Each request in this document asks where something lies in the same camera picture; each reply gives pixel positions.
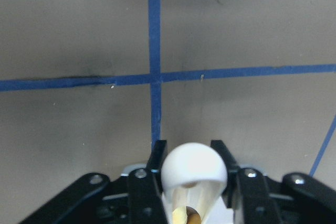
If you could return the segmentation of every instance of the silver screw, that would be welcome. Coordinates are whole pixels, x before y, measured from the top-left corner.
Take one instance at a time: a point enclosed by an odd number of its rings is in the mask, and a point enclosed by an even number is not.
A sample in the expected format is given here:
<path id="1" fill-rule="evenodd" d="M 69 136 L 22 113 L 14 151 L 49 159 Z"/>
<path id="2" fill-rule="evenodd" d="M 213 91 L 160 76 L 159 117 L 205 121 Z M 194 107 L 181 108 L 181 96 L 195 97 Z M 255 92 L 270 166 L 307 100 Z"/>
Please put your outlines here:
<path id="1" fill-rule="evenodd" d="M 251 168 L 245 169 L 245 175 L 249 178 L 255 178 L 257 177 L 257 172 Z"/>
<path id="2" fill-rule="evenodd" d="M 137 178 L 144 178 L 144 177 L 147 176 L 147 172 L 146 172 L 144 169 L 138 169 L 138 170 L 136 170 L 136 172 L 135 172 L 135 176 L 136 176 Z"/>
<path id="3" fill-rule="evenodd" d="M 103 181 L 103 178 L 100 175 L 98 175 L 98 174 L 97 175 L 93 175 L 90 178 L 90 184 L 92 184 L 92 185 L 99 184 L 102 181 Z"/>
<path id="4" fill-rule="evenodd" d="M 291 179 L 297 185 L 303 185 L 305 183 L 304 178 L 297 174 L 292 175 Z"/>

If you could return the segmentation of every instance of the diagonal blue tape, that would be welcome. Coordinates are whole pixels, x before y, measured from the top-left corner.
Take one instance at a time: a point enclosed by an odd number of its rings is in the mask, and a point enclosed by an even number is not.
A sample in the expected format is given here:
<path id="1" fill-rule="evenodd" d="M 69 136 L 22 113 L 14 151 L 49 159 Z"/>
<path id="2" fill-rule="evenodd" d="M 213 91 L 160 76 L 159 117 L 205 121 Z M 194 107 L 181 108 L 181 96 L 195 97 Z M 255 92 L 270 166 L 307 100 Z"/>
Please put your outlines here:
<path id="1" fill-rule="evenodd" d="M 323 141 L 323 143 L 321 145 L 321 148 L 320 148 L 320 150 L 319 150 L 319 152 L 318 152 L 318 154 L 316 156 L 314 164 L 313 164 L 313 166 L 312 166 L 312 168 L 310 170 L 310 173 L 309 173 L 310 176 L 314 176 L 314 174 L 316 172 L 316 169 L 318 168 L 318 166 L 319 166 L 319 164 L 321 162 L 321 159 L 322 159 L 322 157 L 324 155 L 324 152 L 326 151 L 326 149 L 328 147 L 328 144 L 329 144 L 329 142 L 331 140 L 331 137 L 332 137 L 335 129 L 336 129 L 336 115 L 335 115 L 334 120 L 332 121 L 332 123 L 330 125 L 328 133 L 325 136 L 325 139 L 324 139 L 324 141 Z"/>
<path id="2" fill-rule="evenodd" d="M 148 0 L 152 148 L 161 132 L 160 0 Z"/>
<path id="3" fill-rule="evenodd" d="M 307 66 L 283 66 L 283 67 L 252 67 L 230 68 L 213 70 L 196 70 L 184 72 L 170 72 L 161 75 L 162 82 L 190 81 L 216 78 L 272 76 L 281 74 L 325 73 L 336 72 L 336 64 L 307 65 Z"/>
<path id="4" fill-rule="evenodd" d="M 61 89 L 78 86 L 115 84 L 117 86 L 148 84 L 152 82 L 149 74 L 117 77 L 77 77 L 46 80 L 3 80 L 0 81 L 0 91 Z"/>

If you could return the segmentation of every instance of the concrete floor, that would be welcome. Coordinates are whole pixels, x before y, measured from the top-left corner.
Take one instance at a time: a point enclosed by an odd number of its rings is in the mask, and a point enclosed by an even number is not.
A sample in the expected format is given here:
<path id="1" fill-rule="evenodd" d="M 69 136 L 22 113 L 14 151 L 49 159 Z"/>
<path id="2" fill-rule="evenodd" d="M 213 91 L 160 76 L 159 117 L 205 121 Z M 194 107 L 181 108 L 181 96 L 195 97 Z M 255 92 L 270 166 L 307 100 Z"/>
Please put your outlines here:
<path id="1" fill-rule="evenodd" d="M 0 0 L 0 79 L 149 72 L 148 0 Z M 336 63 L 334 0 L 162 0 L 162 71 Z M 222 139 L 280 179 L 308 173 L 336 113 L 334 73 L 162 85 L 162 139 Z M 149 85 L 0 93 L 0 223 L 84 173 L 147 160 Z M 331 139 L 316 178 L 336 188 Z"/>

